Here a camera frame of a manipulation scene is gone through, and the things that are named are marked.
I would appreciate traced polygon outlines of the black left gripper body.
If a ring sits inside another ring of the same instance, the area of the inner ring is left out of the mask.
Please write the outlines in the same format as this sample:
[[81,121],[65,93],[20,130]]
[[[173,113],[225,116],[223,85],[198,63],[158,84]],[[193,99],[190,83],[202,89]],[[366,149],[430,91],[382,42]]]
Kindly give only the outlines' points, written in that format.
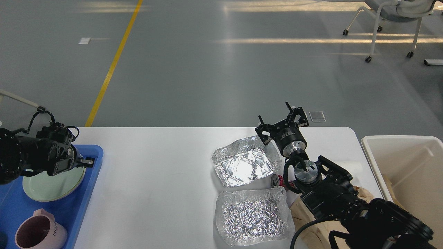
[[80,159],[80,153],[77,151],[76,147],[71,145],[61,158],[55,159],[54,165],[52,166],[52,176],[70,171],[71,169],[77,167]]

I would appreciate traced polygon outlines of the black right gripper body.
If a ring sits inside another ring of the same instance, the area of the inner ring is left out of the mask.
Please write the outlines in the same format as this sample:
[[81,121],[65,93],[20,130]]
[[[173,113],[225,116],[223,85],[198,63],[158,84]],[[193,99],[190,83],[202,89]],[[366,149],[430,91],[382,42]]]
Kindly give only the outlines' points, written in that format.
[[308,158],[305,151],[307,142],[296,123],[286,123],[285,120],[282,120],[274,125],[270,125],[268,132],[283,157],[299,156],[301,158]]

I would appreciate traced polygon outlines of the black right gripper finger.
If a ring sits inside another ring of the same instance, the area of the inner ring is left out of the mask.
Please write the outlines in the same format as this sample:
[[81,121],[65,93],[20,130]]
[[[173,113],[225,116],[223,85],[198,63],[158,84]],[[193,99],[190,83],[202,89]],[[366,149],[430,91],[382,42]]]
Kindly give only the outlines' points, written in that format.
[[272,140],[275,139],[276,126],[273,124],[264,123],[261,116],[259,118],[259,125],[255,128],[255,131],[260,138],[261,142],[267,146]]
[[285,104],[289,110],[289,114],[285,119],[286,127],[300,128],[309,126],[308,118],[302,107],[290,106],[288,102],[285,102]]

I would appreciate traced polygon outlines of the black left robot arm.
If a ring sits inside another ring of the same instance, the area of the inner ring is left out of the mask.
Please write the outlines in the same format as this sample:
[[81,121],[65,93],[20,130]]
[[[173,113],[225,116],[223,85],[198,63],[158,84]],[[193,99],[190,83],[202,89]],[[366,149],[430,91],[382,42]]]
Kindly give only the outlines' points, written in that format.
[[[35,118],[47,114],[51,120],[35,137],[29,137]],[[56,176],[77,167],[92,168],[95,159],[83,157],[72,144],[77,135],[74,126],[55,121],[54,115],[40,106],[27,129],[0,130],[0,183],[6,185],[20,176],[32,177],[41,172]]]

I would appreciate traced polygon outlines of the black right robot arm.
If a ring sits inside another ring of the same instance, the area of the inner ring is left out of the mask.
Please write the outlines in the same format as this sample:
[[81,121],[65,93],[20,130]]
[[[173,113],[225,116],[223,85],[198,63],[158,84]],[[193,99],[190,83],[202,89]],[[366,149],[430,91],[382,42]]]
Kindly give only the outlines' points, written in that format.
[[264,123],[259,116],[255,131],[264,145],[274,141],[285,158],[282,181],[289,191],[299,194],[314,220],[301,226],[293,235],[294,249],[299,235],[307,228],[323,222],[340,222],[346,232],[332,230],[328,234],[331,248],[337,249],[336,238],[345,240],[351,249],[433,249],[433,230],[392,201],[375,198],[367,202],[358,197],[348,170],[324,156],[309,159],[307,142],[300,127],[309,125],[302,107],[291,107],[287,117],[277,123]]

